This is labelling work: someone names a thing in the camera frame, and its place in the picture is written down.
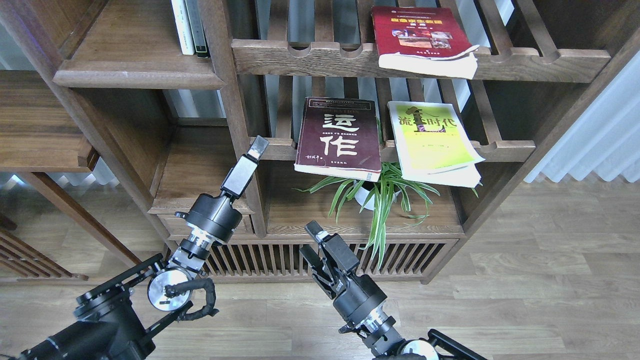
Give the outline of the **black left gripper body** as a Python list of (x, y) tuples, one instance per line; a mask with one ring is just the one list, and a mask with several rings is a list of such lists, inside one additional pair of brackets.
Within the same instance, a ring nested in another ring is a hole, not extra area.
[(174, 215), (185, 219), (187, 226), (192, 228), (193, 236), (211, 239), (220, 245), (228, 244), (243, 219), (226, 194), (213, 197), (202, 193), (189, 212), (177, 211)]

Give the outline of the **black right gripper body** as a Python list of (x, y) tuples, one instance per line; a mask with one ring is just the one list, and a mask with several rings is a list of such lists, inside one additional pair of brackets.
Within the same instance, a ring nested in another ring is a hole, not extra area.
[(345, 321), (339, 333), (386, 333), (388, 316), (383, 311), (386, 294), (368, 275), (336, 270), (332, 274), (311, 274), (333, 300), (333, 307)]

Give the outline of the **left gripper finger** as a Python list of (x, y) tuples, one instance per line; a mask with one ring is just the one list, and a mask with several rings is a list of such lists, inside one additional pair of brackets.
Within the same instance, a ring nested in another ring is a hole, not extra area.
[(238, 199), (245, 192), (252, 179), (254, 171), (258, 167), (259, 160), (269, 145), (269, 141), (262, 136), (257, 136), (250, 145), (247, 153), (243, 154), (237, 164), (229, 171), (221, 185), (223, 196)]

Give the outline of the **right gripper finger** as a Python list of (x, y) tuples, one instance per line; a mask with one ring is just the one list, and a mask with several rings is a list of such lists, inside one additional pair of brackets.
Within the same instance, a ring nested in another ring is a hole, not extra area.
[(327, 280), (316, 277), (320, 282), (336, 283), (340, 278), (356, 276), (355, 269), (360, 261), (339, 234), (329, 234), (314, 220), (306, 224), (305, 230), (324, 254), (320, 259), (323, 261)]
[(311, 271), (311, 275), (316, 278), (322, 278), (323, 280), (329, 280), (326, 272), (323, 269), (324, 263), (320, 256), (317, 254), (309, 244), (304, 244), (300, 249), (302, 257), (308, 262), (308, 267)]

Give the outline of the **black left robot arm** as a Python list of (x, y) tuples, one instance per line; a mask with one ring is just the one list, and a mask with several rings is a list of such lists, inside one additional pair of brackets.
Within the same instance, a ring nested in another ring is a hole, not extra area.
[[(77, 297), (76, 322), (23, 351), (19, 360), (144, 360), (153, 337), (176, 321), (215, 316), (217, 296), (202, 267), (212, 246), (224, 246), (242, 220), (233, 202), (242, 196), (268, 147), (258, 136), (221, 185), (218, 196), (202, 193), (188, 212), (176, 212), (190, 227), (176, 251), (160, 254)], [(149, 280), (151, 305), (166, 314), (144, 328), (131, 301), (131, 289)]]

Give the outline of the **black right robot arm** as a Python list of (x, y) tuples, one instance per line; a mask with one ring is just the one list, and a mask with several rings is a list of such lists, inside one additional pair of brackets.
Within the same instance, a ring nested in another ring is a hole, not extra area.
[(329, 234), (316, 221), (305, 229), (323, 252), (320, 257), (308, 244), (300, 253), (311, 276), (333, 301), (345, 321), (339, 333), (355, 333), (376, 360), (482, 360), (472, 351), (436, 329), (427, 338), (405, 339), (394, 328), (396, 320), (383, 309), (387, 299), (369, 275), (357, 275), (358, 257), (339, 234)]

